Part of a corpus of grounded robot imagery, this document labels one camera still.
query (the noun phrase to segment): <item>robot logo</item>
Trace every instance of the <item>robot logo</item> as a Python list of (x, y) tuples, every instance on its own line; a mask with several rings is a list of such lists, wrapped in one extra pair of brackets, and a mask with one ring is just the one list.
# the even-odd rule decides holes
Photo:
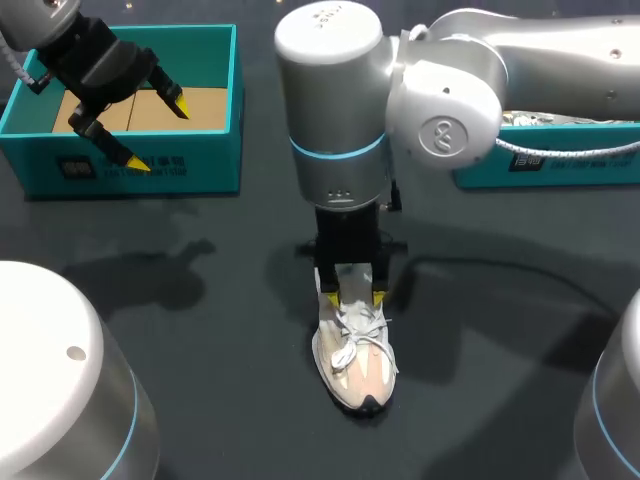
[(435, 141), (433, 145), (442, 153), (449, 153), (451, 151), (451, 123), (447, 120), (443, 120), (436, 126)]
[(466, 128), (452, 117), (427, 120), (418, 135), (424, 150), (436, 157), (453, 157), (467, 148), (469, 136)]

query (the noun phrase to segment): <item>brown cardboard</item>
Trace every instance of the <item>brown cardboard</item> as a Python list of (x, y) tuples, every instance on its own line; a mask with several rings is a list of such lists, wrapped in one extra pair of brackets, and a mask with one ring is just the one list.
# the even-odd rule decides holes
[[(58, 117), (56, 123), (53, 126), (53, 133), (70, 133), (73, 132), (71, 125), (69, 125), (69, 117), (79, 104), (79, 100), (70, 91), (64, 92), (62, 97), (62, 103), (60, 104), (60, 110), (58, 111)], [(133, 96), (126, 99), (124, 102), (114, 103), (102, 115), (98, 117), (98, 120), (104, 125), (104, 128), (110, 132), (124, 132), (129, 125), (129, 117), (131, 116), (131, 109), (133, 108)]]
[(154, 90), (140, 90), (133, 102), (129, 131), (224, 130), (226, 88), (183, 88), (189, 120), (177, 117)]

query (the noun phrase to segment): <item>shoe sole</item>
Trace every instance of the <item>shoe sole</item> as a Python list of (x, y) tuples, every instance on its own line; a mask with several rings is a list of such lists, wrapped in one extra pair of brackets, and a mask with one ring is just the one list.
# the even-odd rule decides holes
[(318, 331), (317, 330), (316, 330), (316, 333), (313, 334), (313, 339), (311, 340), (311, 350), (313, 351), (313, 360), (316, 363), (316, 368), (318, 369), (318, 372), (322, 377), (322, 381), (324, 383), (325, 388), (329, 392), (329, 395), (331, 396), (331, 399), (333, 400), (333, 402), (345, 413), (350, 415), (362, 415), (365, 417), (370, 417), (384, 410), (386, 406), (390, 403), (391, 399), (389, 399), (389, 401), (386, 404), (380, 405), (373, 396), (367, 395), (364, 399), (364, 402), (362, 402), (362, 405), (360, 405), (360, 407), (353, 408), (352, 406), (347, 405), (345, 402), (342, 401), (340, 396), (331, 388), (331, 383), (329, 383), (329, 379), (324, 373), (324, 369), (322, 368), (322, 364), (320, 363), (320, 358), (318, 354)]

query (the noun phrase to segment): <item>white cable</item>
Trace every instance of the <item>white cable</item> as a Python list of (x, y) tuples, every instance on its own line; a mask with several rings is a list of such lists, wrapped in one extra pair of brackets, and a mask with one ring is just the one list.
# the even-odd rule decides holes
[(409, 31), (409, 41), (414, 42), (416, 40), (422, 40), (428, 32), (429, 29), (426, 25), (423, 25), (422, 23), (420, 25), (416, 25)]
[(637, 152), (640, 150), (640, 142), (629, 143), (628, 145), (622, 145), (620, 147), (601, 148), (598, 150), (582, 150), (577, 152), (564, 152), (561, 150), (538, 150), (535, 148), (519, 147), (518, 145), (513, 145), (512, 143), (505, 142), (504, 140), (500, 140), (499, 138), (496, 138), (496, 145), (519, 155), (574, 160), (587, 160), (596, 157), (613, 157), (624, 155), (626, 153)]
[(7, 41), (2, 35), (2, 32), (0, 32), (0, 48), (2, 49), (2, 54), (7, 60), (7, 63), (20, 80), (22, 80), (27, 85), (33, 85), (34, 83), (36, 83), (33, 77), (31, 77), (31, 75), (29, 75), (29, 73), (27, 73), (27, 71), (22, 68), (22, 65), (20, 65), (20, 62), (18, 62), (18, 59), (13, 54), (13, 50), (11, 50), (11, 48), (7, 44)]

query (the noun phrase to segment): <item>label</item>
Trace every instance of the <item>label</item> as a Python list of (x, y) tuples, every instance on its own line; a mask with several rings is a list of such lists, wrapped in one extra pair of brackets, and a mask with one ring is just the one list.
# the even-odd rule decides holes
[(56, 157), (62, 176), (67, 180), (90, 180), (96, 178), (96, 171), (87, 155)]
[(132, 168), (119, 167), (106, 158), (102, 159), (100, 174), (103, 178), (127, 178), (127, 177), (186, 177), (189, 174), (187, 164), (183, 156), (158, 155), (140, 158), (151, 169), (143, 172)]
[(337, 5), (333, 8), (325, 8), (313, 15), (315, 20), (313, 28), (323, 29), (327, 26), (331, 18), (335, 17), (342, 10), (342, 5)]
[(509, 165), (510, 172), (539, 172), (545, 159), (533, 155), (516, 154)]
[(567, 158), (554, 159), (533, 155), (514, 155), (509, 164), (509, 172), (539, 172), (545, 163), (548, 170), (603, 170), (611, 168), (629, 168), (633, 165), (636, 152), (611, 157), (597, 157), (590, 159)]

